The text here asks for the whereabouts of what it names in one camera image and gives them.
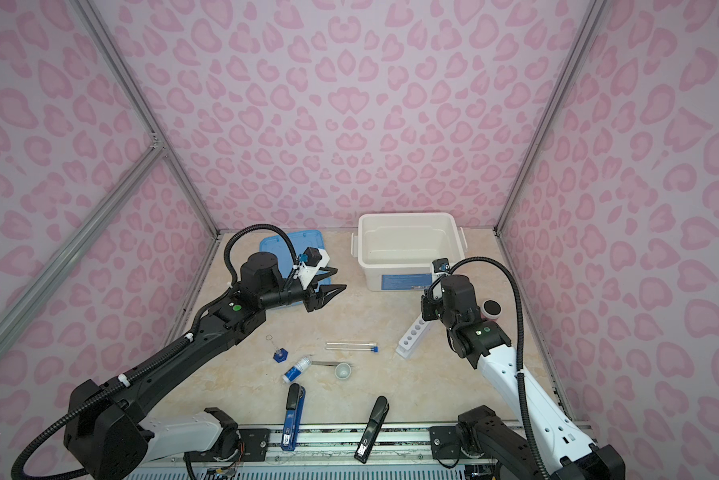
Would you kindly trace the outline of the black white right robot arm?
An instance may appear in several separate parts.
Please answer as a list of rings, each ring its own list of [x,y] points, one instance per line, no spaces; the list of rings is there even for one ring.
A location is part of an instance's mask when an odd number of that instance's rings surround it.
[[[523,424],[517,432],[491,408],[473,408],[457,418],[461,450],[495,459],[517,479],[625,478],[625,461],[617,450],[583,432],[521,367],[519,342],[511,342],[499,324],[481,315],[469,277],[437,278],[421,300],[421,316],[445,325],[451,349],[499,392]]]

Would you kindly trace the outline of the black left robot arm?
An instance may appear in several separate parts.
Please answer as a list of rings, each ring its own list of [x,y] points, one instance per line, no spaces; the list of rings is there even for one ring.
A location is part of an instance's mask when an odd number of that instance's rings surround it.
[[[95,479],[123,479],[143,463],[175,454],[205,452],[226,461],[239,455],[238,424],[217,407],[174,421],[151,410],[203,365],[242,343],[270,309],[301,302],[323,308],[345,285],[321,284],[337,273],[326,250],[309,247],[289,278],[270,252],[252,254],[237,282],[193,323],[190,331],[148,360],[102,385],[78,386],[70,399],[80,415],[65,428],[64,444]]]

